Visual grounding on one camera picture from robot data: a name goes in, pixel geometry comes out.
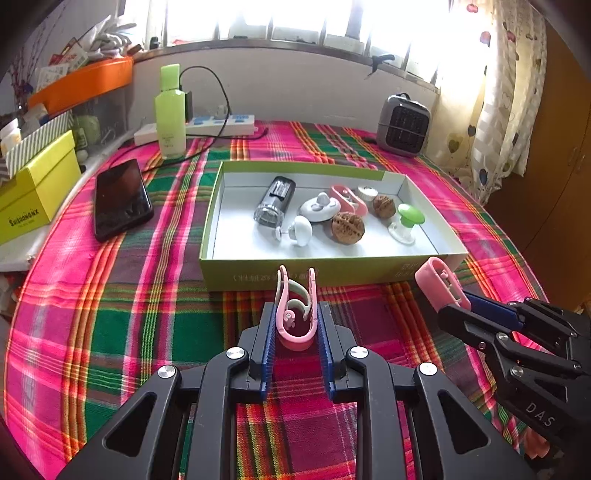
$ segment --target black smartphone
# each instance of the black smartphone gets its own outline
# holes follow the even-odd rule
[[[104,242],[154,216],[154,207],[133,158],[101,172],[95,187],[95,237]]]

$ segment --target green knob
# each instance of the green knob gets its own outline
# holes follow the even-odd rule
[[[425,216],[422,211],[407,203],[401,203],[398,206],[398,213],[400,214],[400,223],[407,228],[425,223]]]

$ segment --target pink clip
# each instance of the pink clip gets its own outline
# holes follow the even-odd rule
[[[436,312],[452,303],[466,310],[472,308],[456,275],[441,259],[429,258],[417,270],[414,278]]]
[[[333,185],[329,190],[329,197],[338,200],[341,212],[355,213],[361,217],[368,214],[365,202],[345,185]]]
[[[306,298],[307,303],[292,299],[288,300],[290,290]],[[316,335],[318,328],[318,311],[316,309],[316,275],[314,269],[308,270],[308,290],[294,280],[289,280],[285,266],[280,266],[277,271],[277,290],[275,292],[275,327],[279,333],[279,341],[289,350],[302,352],[306,350]],[[310,329],[304,336],[296,337],[287,333],[288,328],[295,324],[296,314],[292,310],[296,308],[304,315],[304,320],[310,320]]]

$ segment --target green box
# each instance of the green box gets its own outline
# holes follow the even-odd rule
[[[274,240],[273,229],[253,220],[255,208],[277,175],[296,183],[285,213],[286,231],[301,204],[334,184],[354,190],[364,185],[409,203],[426,217],[415,226],[412,246],[397,242],[388,233],[389,221],[375,216],[373,207],[363,217],[366,232],[354,245],[331,239],[330,221],[314,224],[314,236],[298,247],[287,235]],[[210,291],[274,290],[277,270],[285,265],[291,278],[305,282],[310,267],[317,284],[345,286],[389,283],[414,278],[431,257],[441,258],[455,270],[467,255],[460,239],[421,190],[406,176],[365,168],[304,162],[222,162],[207,211],[199,262]]]
[[[79,178],[68,130],[0,187],[0,244],[51,222]]]

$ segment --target walnut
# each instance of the walnut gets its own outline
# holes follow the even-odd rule
[[[390,218],[396,213],[396,205],[387,195],[378,195],[374,198],[374,210],[380,218]]]
[[[359,242],[365,233],[365,225],[359,215],[339,212],[332,220],[332,232],[335,238],[346,245]]]

